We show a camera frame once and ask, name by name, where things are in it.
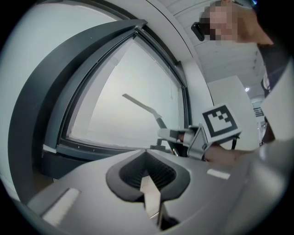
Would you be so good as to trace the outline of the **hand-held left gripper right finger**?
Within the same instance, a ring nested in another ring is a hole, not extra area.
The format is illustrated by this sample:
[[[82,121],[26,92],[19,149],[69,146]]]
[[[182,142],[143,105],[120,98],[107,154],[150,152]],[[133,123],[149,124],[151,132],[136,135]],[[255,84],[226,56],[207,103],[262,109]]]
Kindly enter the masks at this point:
[[[146,150],[150,159],[156,159],[148,172],[160,191],[159,215],[175,219],[180,231],[196,215],[204,218],[209,208],[232,209],[244,186],[250,158],[244,158],[234,167],[176,157],[158,150]]]

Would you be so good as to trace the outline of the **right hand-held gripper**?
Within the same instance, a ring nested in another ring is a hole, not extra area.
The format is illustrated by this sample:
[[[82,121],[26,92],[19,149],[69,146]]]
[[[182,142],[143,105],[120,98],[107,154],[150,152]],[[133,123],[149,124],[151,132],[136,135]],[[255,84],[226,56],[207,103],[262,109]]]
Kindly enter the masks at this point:
[[[234,150],[242,129],[231,108],[218,104],[201,113],[201,122],[189,126],[185,132],[174,129],[159,129],[158,136],[172,143],[183,143],[189,158],[204,160],[204,154],[213,144],[232,142]]]

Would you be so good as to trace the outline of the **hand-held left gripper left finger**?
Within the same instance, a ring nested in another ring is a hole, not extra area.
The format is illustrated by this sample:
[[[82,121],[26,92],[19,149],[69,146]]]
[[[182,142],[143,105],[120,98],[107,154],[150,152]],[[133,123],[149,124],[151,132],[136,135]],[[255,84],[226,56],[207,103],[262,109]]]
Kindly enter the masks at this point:
[[[143,203],[121,200],[106,182],[114,164],[141,153],[136,150],[85,163],[39,192],[27,206],[54,235],[156,235],[160,230]]]

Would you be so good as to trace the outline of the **white squeegee dark green handle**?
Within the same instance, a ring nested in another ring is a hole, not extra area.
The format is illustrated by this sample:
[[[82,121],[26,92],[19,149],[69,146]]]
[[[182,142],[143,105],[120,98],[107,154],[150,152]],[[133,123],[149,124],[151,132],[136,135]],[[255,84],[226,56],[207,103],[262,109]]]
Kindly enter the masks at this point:
[[[129,101],[133,102],[134,104],[138,105],[139,107],[143,108],[147,112],[151,113],[154,116],[157,124],[159,125],[159,127],[161,129],[166,129],[167,128],[166,125],[165,125],[165,123],[162,120],[162,116],[159,115],[153,108],[144,105],[143,103],[139,102],[138,100],[136,100],[135,98],[131,97],[128,94],[123,94],[122,96],[124,98],[128,99]]]

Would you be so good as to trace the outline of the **frosted window glass pane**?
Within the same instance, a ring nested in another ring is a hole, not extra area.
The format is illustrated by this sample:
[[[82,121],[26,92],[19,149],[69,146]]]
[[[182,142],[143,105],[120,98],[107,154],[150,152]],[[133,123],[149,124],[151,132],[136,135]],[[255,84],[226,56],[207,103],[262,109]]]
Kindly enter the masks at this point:
[[[66,136],[111,147],[147,148],[156,144],[159,125],[154,116],[123,94],[153,108],[168,128],[184,126],[180,84],[155,50],[135,36],[91,75]]]

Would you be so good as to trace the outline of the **person's right forearm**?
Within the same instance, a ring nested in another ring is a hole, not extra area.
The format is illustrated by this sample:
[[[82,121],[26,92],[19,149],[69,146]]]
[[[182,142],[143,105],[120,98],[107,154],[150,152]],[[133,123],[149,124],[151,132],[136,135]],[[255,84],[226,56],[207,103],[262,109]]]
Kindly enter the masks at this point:
[[[219,164],[222,166],[235,166],[241,162],[248,154],[255,152],[255,150],[227,150],[220,145],[212,145],[204,154],[204,160]]]

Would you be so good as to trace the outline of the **black roller blind housing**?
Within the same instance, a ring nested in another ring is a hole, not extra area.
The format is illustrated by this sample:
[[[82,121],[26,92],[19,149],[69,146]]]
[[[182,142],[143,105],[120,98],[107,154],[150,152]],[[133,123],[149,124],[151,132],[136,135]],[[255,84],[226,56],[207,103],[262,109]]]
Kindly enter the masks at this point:
[[[187,79],[181,61],[177,61],[175,56],[164,44],[164,42],[147,26],[136,27],[139,36],[152,47],[157,55],[170,67],[178,83],[182,88],[187,88]]]

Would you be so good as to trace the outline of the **person's black shirt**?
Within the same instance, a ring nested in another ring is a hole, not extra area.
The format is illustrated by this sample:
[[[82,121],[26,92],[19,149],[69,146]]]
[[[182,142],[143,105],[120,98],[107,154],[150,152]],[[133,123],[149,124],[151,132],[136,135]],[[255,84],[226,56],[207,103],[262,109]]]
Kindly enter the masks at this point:
[[[257,47],[266,69],[260,83],[266,98],[284,73],[291,54],[286,47],[280,43],[272,45],[258,44]]]

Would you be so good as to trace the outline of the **wide frosted window pane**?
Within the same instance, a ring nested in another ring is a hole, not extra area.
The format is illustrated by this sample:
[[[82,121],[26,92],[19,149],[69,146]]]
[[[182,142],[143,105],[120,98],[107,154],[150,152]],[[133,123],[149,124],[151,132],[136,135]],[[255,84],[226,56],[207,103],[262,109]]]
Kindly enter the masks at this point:
[[[73,1],[32,7],[13,29],[0,52],[0,180],[18,200],[8,162],[8,131],[21,89],[37,65],[70,37],[118,18]]]

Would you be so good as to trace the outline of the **black window frame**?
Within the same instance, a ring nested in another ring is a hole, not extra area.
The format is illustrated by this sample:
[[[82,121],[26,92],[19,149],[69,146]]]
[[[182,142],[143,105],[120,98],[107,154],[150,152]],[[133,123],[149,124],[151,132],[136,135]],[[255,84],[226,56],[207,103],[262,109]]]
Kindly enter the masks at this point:
[[[140,37],[136,27],[145,25],[145,20],[131,19],[92,27],[61,43],[34,69],[17,98],[8,132],[8,160],[16,187],[33,182],[34,162],[41,173],[59,179],[83,163],[130,151],[68,140],[64,130],[90,75],[127,39]],[[181,89],[187,127],[192,122],[191,104],[187,88]]]

